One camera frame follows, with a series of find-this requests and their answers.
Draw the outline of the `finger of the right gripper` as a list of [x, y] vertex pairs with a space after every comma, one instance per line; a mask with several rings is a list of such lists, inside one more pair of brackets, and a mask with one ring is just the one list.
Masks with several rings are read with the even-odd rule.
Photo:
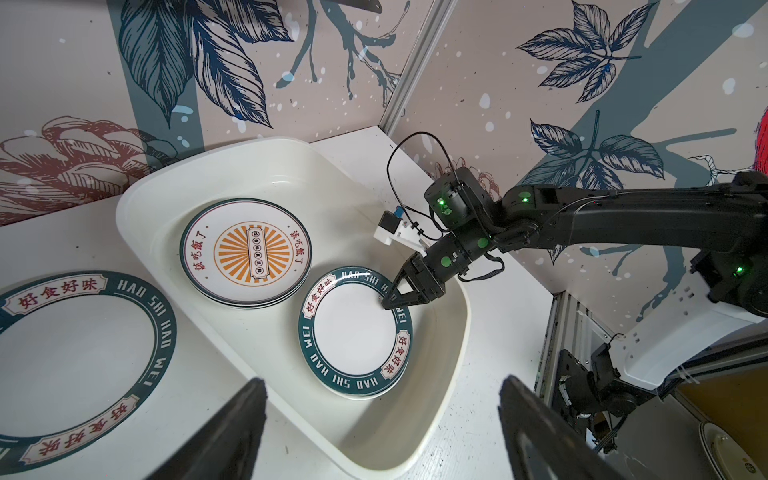
[[381, 305], [386, 310], [424, 305], [429, 302], [429, 271], [423, 257], [413, 254], [392, 281], [391, 291]]
[[445, 282], [436, 278], [432, 272], [419, 272], [416, 283], [420, 304], [428, 304], [445, 294]]

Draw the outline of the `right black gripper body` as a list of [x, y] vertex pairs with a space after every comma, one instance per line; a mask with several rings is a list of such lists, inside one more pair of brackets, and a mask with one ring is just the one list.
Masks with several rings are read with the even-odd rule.
[[447, 232], [421, 256], [427, 270], [445, 282], [446, 292], [448, 280], [465, 275], [474, 261], [497, 248], [494, 237], [504, 230], [506, 213], [467, 167], [439, 177], [424, 198]]

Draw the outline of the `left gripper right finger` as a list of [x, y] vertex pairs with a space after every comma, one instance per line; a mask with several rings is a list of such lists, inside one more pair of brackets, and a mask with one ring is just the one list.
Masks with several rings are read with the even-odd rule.
[[516, 479], [619, 479], [568, 424], [517, 377], [502, 382], [499, 419]]

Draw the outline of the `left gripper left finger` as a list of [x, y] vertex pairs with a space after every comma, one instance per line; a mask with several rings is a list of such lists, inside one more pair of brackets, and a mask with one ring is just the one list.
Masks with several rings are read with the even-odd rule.
[[266, 422], [267, 389], [249, 380], [151, 479], [250, 479]]

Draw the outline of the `green ring plate mid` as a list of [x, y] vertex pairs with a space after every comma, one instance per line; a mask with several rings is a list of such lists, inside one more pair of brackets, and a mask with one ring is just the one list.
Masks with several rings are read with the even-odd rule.
[[404, 375], [414, 329], [408, 309], [382, 307], [392, 288], [377, 271], [346, 266], [327, 272], [306, 295], [298, 317], [300, 350], [333, 393], [373, 399]]

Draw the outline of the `orange sunburst plate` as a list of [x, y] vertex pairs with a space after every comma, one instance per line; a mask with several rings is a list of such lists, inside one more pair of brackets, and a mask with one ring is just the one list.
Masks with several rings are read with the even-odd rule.
[[180, 238], [182, 270], [205, 297], [240, 308], [265, 308], [296, 293], [312, 263], [313, 245], [301, 221], [261, 199], [211, 204]]

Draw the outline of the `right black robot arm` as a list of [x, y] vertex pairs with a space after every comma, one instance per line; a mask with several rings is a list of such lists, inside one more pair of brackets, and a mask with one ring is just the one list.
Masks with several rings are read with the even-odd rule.
[[692, 248], [674, 296], [613, 342], [621, 382], [651, 391], [678, 366], [767, 316], [767, 179], [737, 174], [687, 189], [588, 190], [518, 186], [493, 200], [461, 167], [424, 194], [445, 235], [416, 251], [396, 276], [409, 291], [382, 301], [393, 310], [430, 303], [447, 282], [492, 251], [548, 250], [587, 243]]

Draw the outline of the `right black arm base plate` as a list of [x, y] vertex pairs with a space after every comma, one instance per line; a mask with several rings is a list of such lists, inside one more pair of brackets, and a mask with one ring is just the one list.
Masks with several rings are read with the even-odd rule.
[[619, 378], [607, 344], [593, 352], [591, 367], [564, 380], [563, 397], [570, 405], [574, 419], [566, 421], [578, 434], [591, 431], [600, 453], [616, 449], [618, 431], [640, 405], [656, 396], [654, 390], [645, 390]]

